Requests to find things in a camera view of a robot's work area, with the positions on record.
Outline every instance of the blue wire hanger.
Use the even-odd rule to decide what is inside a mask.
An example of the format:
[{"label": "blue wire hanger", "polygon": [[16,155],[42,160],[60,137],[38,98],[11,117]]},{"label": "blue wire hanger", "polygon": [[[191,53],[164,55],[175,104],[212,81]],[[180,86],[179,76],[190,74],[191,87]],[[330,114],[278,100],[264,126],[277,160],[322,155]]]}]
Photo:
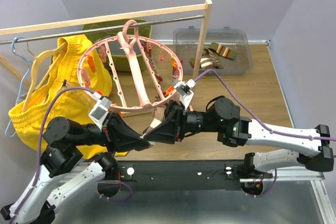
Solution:
[{"label": "blue wire hanger", "polygon": [[[16,99],[19,99],[19,97],[21,96],[21,90],[22,90],[22,84],[26,78],[26,76],[29,74],[30,70],[32,69],[32,64],[33,64],[33,61],[31,60],[28,60],[27,58],[25,58],[24,56],[20,55],[20,54],[17,54],[16,53],[16,49],[15,49],[15,46],[14,44],[19,40],[19,39],[24,39],[26,37],[15,37],[14,40],[12,41],[12,44],[11,44],[11,50],[12,50],[12,53],[20,58],[22,58],[26,64],[27,64],[27,67],[28,67],[28,70],[27,72],[23,75],[22,79],[21,79],[21,82],[20,82],[20,87],[19,87],[19,92],[18,92],[18,95],[17,95],[17,98]],[[31,55],[34,56],[34,54],[29,50],[29,46],[28,46],[28,43],[27,43],[27,50],[31,53]],[[16,132],[14,132],[12,135],[8,135],[8,129],[9,129],[9,126],[11,124],[11,121],[8,123],[7,125],[7,128],[5,130],[5,136],[7,137],[13,137],[15,136]]]}]

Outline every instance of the metal rod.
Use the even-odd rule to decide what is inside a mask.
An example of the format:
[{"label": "metal rod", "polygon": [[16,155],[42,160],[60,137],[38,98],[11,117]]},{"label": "metal rod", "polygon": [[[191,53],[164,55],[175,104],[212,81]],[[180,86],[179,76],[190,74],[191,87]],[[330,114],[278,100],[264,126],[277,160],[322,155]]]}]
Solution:
[{"label": "metal rod", "polygon": [[[142,22],[142,23],[133,24],[130,27],[159,25],[159,24],[179,22],[179,21],[199,19],[199,18],[204,18],[204,15],[196,15],[196,16],[190,16],[190,17],[184,17],[184,18],[174,18],[174,19],[164,19],[164,20],[157,20],[157,21]],[[112,30],[122,29],[123,27],[124,27],[124,25],[110,26],[110,27],[96,28],[96,29],[90,29],[90,30],[72,31],[72,32],[63,33],[63,34],[52,34],[52,35],[45,35],[45,36],[40,36],[40,37],[24,38],[24,39],[18,39],[17,43],[19,43],[19,42],[29,42],[29,41],[34,41],[34,40],[42,40],[42,39],[53,39],[53,38],[59,38],[59,37],[63,37],[63,36],[71,36],[71,35],[94,34],[94,33],[99,33],[99,32],[102,32],[102,31],[112,31]],[[7,44],[11,44],[11,43],[12,43],[12,40],[0,41],[0,45],[7,45]]]}]

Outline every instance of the wooden table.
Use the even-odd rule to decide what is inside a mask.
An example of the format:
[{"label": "wooden table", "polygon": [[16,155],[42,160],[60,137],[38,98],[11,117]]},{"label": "wooden table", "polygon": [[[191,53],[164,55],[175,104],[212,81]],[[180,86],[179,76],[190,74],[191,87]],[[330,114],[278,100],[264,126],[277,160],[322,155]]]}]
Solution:
[{"label": "wooden table", "polygon": [[[243,76],[223,77],[235,95],[248,106],[262,121],[270,124],[291,127],[289,115],[282,97],[279,83],[265,45],[250,46],[253,69]],[[171,61],[156,64],[164,82],[164,89],[171,84]],[[128,106],[138,105],[132,77],[129,73],[119,74],[121,85]],[[150,98],[156,96],[149,75],[144,73],[144,83]],[[212,98],[224,95],[234,101],[222,84],[214,76],[205,76],[197,82],[195,96],[192,102],[194,110],[204,111],[205,106]],[[120,103],[116,88],[113,87],[110,96],[113,102]],[[243,109],[242,116],[249,116]],[[151,114],[125,118],[134,130],[141,133],[152,121]],[[156,143],[148,150],[141,152],[131,151],[126,157],[118,160],[176,160],[176,159],[242,159],[249,152],[269,152],[275,150],[266,146],[244,146],[232,148],[218,142],[216,133],[200,133],[191,136],[174,145]]]}]

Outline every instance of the black metal plate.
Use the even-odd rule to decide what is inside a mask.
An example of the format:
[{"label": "black metal plate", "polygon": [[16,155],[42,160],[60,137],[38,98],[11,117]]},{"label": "black metal plate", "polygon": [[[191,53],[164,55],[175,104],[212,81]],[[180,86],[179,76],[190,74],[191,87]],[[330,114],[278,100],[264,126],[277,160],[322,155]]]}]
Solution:
[{"label": "black metal plate", "polygon": [[[226,166],[234,167],[243,160],[223,161],[119,161],[122,181],[134,191],[165,190],[241,190],[239,178],[228,179]],[[134,168],[130,180],[127,167]]]}]

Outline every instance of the wooden post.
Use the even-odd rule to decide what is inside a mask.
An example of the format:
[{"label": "wooden post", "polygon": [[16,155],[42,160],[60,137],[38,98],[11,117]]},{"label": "wooden post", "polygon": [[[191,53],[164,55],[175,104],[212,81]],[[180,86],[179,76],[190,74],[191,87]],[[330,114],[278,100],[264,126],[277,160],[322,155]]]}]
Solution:
[{"label": "wooden post", "polygon": [[[12,64],[9,63],[9,61],[3,56],[0,55],[0,64],[3,65],[5,68],[7,68],[12,74],[14,74],[19,80],[22,79],[23,74],[20,73],[19,70],[17,70]],[[23,83],[27,86],[30,87],[30,82],[25,79]]]},{"label": "wooden post", "polygon": [[199,32],[198,46],[197,46],[194,72],[193,72],[193,79],[195,79],[198,76],[198,71],[200,69],[201,56],[202,56],[202,52],[203,52],[206,31],[208,30],[208,24],[209,24],[210,15],[211,15],[212,1],[211,0],[205,0],[205,5],[206,5],[206,8],[205,8],[205,12],[204,12],[204,19],[202,21],[201,31]]}]

